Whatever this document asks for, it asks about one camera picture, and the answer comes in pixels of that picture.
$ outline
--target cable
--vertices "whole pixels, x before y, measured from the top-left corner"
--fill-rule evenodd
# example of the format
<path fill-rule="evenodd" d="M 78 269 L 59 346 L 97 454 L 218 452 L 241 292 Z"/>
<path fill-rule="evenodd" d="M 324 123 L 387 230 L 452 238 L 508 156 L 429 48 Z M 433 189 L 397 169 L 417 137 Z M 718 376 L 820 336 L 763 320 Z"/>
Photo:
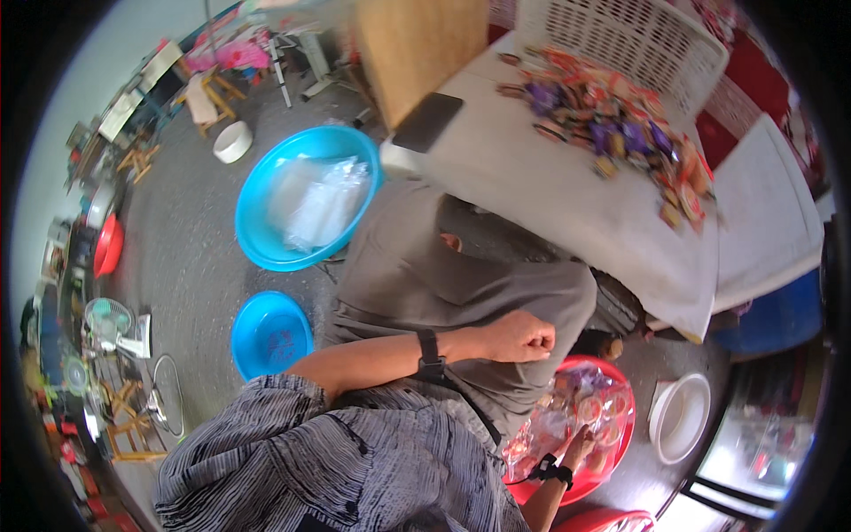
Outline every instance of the cable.
<path fill-rule="evenodd" d="M 153 371 L 153 374 L 151 375 L 151 387 L 155 390 L 157 389 L 157 370 L 159 369 L 159 365 L 161 363 L 163 363 L 163 360 L 165 358 L 170 360 L 171 365 L 174 366 L 174 382 L 177 384 L 177 395 L 178 395 L 178 397 L 180 397 L 180 432 L 175 432 L 175 431 L 171 430 L 171 427 L 168 425 L 167 421 L 163 421 L 162 425 L 163 425 L 163 428 L 166 431 L 168 431 L 169 434 L 171 434 L 172 436 L 174 436 L 177 439 L 181 439 L 183 437 L 184 433 L 186 432 L 186 420 L 184 419 L 184 416 L 183 416 L 183 392 L 180 389 L 180 376 L 177 375 L 177 363 L 174 361 L 174 359 L 171 357 L 171 355 L 168 355 L 168 354 L 161 355 L 160 358 L 157 360 L 157 363 L 154 364 L 154 371 Z"/>

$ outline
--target wall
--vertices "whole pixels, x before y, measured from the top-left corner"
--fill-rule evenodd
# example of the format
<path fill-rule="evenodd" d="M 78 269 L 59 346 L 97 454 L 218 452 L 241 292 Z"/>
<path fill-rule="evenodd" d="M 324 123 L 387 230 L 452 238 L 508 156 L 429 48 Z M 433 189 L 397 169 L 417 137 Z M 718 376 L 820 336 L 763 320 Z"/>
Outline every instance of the wall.
<path fill-rule="evenodd" d="M 11 253 L 12 323 L 39 279 L 54 216 L 79 212 L 80 192 L 66 196 L 69 150 L 77 121 L 99 116 L 162 37 L 180 40 L 204 23 L 204 0 L 119 0 L 92 31 L 63 74 L 42 116 L 24 169 L 15 209 Z M 209 0 L 215 15 L 234 0 Z"/>

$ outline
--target gray shirt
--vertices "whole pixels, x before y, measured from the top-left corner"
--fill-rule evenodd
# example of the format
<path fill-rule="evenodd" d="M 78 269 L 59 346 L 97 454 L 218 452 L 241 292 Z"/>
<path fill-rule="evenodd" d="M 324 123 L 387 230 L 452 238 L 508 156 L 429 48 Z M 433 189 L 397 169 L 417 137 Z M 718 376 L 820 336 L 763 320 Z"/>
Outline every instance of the gray shirt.
<path fill-rule="evenodd" d="M 160 467 L 166 530 L 528 530 L 457 392 L 413 379 L 343 395 L 250 381 Z"/>

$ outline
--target plastic bag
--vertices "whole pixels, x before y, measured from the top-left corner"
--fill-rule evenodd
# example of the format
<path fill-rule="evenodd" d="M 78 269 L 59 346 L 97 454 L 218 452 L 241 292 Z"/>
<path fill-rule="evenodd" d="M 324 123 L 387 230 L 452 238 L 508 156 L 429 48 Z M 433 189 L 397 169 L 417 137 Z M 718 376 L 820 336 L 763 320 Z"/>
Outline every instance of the plastic bag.
<path fill-rule="evenodd" d="M 266 218 L 288 247 L 304 253 L 327 246 L 346 230 L 369 184 L 368 165 L 357 157 L 335 162 L 298 157 L 278 179 Z"/>
<path fill-rule="evenodd" d="M 585 424 L 596 443 L 574 471 L 574 478 L 608 480 L 626 426 L 635 418 L 634 410 L 630 386 L 608 378 L 592 363 L 557 373 L 529 419 L 502 451 L 508 480 L 525 479 L 547 453 L 561 460 L 571 439 Z"/>

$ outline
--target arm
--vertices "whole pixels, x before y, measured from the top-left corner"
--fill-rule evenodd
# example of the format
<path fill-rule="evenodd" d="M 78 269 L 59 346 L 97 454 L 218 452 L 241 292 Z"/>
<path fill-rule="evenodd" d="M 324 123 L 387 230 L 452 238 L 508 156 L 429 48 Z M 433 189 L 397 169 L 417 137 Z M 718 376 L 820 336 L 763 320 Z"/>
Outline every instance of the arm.
<path fill-rule="evenodd" d="M 562 458 L 562 465 L 576 471 L 582 460 L 594 449 L 594 440 L 588 425 L 583 426 L 570 441 Z M 568 485 L 557 478 L 550 478 L 520 507 L 520 513 L 532 532 L 546 532 L 556 518 L 558 503 L 562 501 Z"/>
<path fill-rule="evenodd" d="M 550 356 L 555 328 L 525 311 L 509 312 L 485 327 L 465 327 L 437 335 L 446 363 L 468 358 L 529 362 Z M 328 347 L 302 358 L 286 371 L 316 382 L 332 403 L 341 393 L 380 386 L 417 372 L 420 342 L 415 335 L 386 336 Z"/>

